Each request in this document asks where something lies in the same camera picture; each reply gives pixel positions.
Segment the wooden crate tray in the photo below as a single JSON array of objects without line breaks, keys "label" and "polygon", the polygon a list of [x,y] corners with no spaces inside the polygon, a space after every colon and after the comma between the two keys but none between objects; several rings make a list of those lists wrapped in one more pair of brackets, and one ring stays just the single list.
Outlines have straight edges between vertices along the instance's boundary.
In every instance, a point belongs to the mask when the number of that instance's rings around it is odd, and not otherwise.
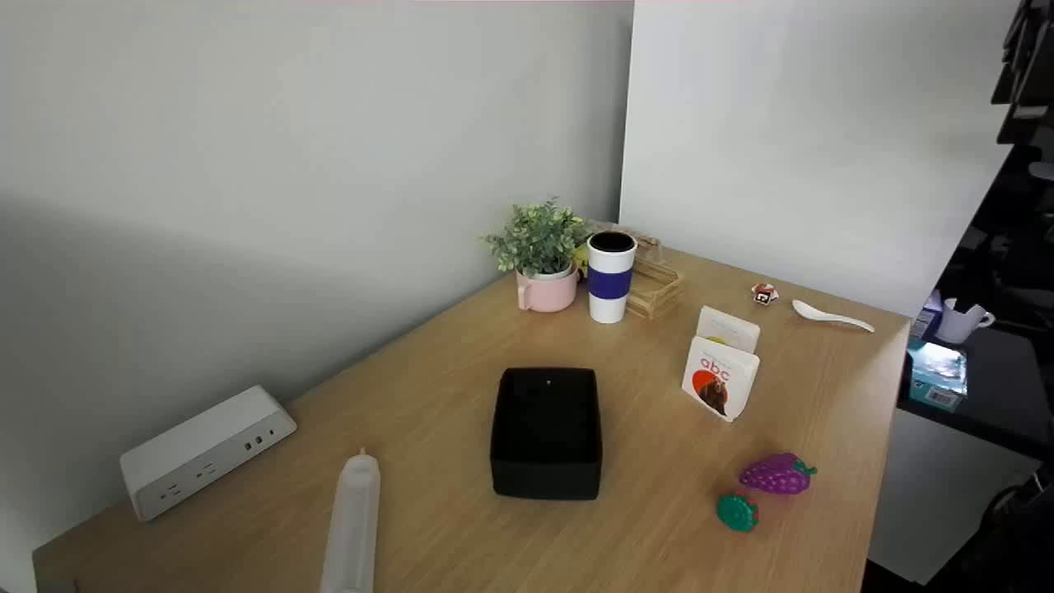
[{"label": "wooden crate tray", "polygon": [[674,271],[658,245],[641,245],[633,268],[629,309],[656,315],[683,286],[685,274]]}]

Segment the small red white toy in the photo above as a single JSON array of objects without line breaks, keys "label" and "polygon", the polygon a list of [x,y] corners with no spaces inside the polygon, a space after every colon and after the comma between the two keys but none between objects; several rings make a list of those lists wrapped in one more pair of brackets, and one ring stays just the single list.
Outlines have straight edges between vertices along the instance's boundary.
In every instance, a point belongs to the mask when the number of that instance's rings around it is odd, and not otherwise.
[{"label": "small red white toy", "polygon": [[753,295],[756,306],[769,306],[769,304],[778,304],[780,293],[778,293],[773,284],[756,280],[756,284],[752,284],[752,295]]}]

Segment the white plastic spoon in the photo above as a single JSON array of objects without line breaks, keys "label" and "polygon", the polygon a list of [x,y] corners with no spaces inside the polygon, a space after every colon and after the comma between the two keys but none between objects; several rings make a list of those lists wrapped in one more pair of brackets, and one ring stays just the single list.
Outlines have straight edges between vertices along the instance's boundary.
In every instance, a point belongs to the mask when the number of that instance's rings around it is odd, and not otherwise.
[{"label": "white plastic spoon", "polygon": [[810,320],[810,323],[834,323],[834,325],[853,325],[853,329],[862,329],[862,331],[876,331],[874,323],[867,320],[856,320],[856,315],[843,315],[843,314],[825,314],[807,300],[789,300],[789,309],[799,315],[799,320]]}]

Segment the red toy strawberry green top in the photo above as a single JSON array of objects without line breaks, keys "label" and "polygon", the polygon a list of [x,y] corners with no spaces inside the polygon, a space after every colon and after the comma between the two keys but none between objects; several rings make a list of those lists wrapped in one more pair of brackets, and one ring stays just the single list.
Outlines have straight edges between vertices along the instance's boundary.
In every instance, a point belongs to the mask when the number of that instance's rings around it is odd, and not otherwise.
[{"label": "red toy strawberry green top", "polygon": [[722,494],[713,513],[724,526],[752,533],[756,526],[756,506],[744,494]]}]

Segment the white mug on side table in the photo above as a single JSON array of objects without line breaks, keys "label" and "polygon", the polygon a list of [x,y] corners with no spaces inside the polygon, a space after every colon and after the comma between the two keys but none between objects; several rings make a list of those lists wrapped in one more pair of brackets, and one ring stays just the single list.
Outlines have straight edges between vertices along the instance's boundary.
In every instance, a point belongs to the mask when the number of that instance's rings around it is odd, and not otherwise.
[{"label": "white mug on side table", "polygon": [[972,304],[968,309],[959,306],[956,295],[946,300],[935,339],[959,345],[964,341],[975,329],[987,329],[994,323],[994,314],[983,309],[981,304]]}]

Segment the purple toy grapes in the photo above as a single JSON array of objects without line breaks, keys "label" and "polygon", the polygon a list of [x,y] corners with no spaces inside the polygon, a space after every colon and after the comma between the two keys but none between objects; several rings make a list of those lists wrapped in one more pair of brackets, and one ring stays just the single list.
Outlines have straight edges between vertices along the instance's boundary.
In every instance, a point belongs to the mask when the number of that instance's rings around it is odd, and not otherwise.
[{"label": "purple toy grapes", "polygon": [[798,454],[766,454],[752,460],[739,480],[763,494],[802,494],[813,473],[817,466]]}]

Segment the green plant in pink pot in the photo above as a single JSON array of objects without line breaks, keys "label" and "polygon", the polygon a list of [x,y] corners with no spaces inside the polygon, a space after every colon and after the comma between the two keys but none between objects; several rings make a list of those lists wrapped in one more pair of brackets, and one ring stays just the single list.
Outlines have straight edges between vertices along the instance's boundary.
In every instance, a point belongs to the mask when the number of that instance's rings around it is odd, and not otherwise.
[{"label": "green plant in pink pot", "polygon": [[517,205],[484,237],[493,268],[515,275],[515,300],[525,314],[562,314],[577,300],[585,219],[554,201]]}]

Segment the white card stack behind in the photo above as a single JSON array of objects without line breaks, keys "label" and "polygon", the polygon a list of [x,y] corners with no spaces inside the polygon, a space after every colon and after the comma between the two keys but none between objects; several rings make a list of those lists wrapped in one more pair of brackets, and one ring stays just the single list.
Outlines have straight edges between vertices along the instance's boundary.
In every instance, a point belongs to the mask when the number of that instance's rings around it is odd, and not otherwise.
[{"label": "white card stack behind", "polygon": [[747,320],[732,315],[732,314],[713,309],[713,306],[703,306],[699,314],[694,331],[701,339],[711,339],[711,341],[722,341],[722,345],[732,345],[732,349],[741,349],[741,352],[753,352],[756,339],[762,339],[762,325],[756,323],[747,323]]}]

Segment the white cup with blue band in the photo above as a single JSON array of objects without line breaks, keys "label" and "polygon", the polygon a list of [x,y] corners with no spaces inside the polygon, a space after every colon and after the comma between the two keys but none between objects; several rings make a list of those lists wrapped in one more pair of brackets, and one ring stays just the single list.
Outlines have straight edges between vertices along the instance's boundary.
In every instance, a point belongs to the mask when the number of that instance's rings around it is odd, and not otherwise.
[{"label": "white cup with blue band", "polygon": [[589,315],[597,323],[619,323],[633,291],[637,239],[622,231],[599,231],[585,251]]}]

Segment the white translucent bottle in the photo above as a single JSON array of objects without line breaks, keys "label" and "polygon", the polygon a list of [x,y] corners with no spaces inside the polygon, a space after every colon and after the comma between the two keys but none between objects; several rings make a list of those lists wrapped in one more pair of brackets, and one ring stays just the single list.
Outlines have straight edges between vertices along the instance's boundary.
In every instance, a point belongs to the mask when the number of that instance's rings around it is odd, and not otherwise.
[{"label": "white translucent bottle", "polygon": [[383,472],[369,450],[351,454],[335,480],[320,593],[376,591]]}]

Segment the black rectangular bowl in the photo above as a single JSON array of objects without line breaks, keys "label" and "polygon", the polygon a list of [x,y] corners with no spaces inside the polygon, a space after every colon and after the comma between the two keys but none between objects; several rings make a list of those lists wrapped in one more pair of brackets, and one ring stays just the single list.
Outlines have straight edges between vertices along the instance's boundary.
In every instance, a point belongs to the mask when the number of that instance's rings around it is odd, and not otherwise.
[{"label": "black rectangular bowl", "polygon": [[507,370],[489,425],[489,485],[503,498],[597,499],[604,473],[591,370]]}]

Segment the card stack with red picture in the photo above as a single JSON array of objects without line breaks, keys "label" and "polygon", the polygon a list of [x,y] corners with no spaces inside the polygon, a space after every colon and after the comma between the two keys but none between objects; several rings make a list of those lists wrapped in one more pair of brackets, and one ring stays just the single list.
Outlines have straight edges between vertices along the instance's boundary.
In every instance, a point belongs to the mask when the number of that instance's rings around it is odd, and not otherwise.
[{"label": "card stack with red picture", "polygon": [[694,335],[685,358],[683,391],[722,423],[735,423],[756,379],[753,352]]}]

